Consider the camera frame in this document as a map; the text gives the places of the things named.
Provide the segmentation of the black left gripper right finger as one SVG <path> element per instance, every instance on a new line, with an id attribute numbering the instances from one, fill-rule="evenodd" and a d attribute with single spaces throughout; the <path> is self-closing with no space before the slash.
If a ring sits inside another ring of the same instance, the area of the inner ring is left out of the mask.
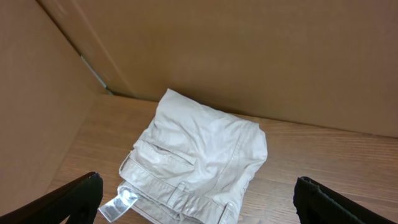
<path id="1" fill-rule="evenodd" d="M 306 224 L 394 224 L 309 177 L 299 177 L 293 204 Z"/>

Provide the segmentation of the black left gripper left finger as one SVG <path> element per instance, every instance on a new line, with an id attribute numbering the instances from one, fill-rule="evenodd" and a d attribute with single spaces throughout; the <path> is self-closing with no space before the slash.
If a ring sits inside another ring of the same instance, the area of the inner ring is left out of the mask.
<path id="1" fill-rule="evenodd" d="M 1 223 L 93 223 L 103 198 L 103 180 L 89 172 L 1 216 Z"/>

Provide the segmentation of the beige khaki shorts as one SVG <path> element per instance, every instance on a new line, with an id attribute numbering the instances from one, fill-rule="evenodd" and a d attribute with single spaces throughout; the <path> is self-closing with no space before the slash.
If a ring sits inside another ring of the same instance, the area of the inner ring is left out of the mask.
<path id="1" fill-rule="evenodd" d="M 99 210 L 109 222 L 131 209 L 152 223 L 234 224 L 266 159 L 257 123 L 167 90 L 119 168 L 117 196 Z"/>

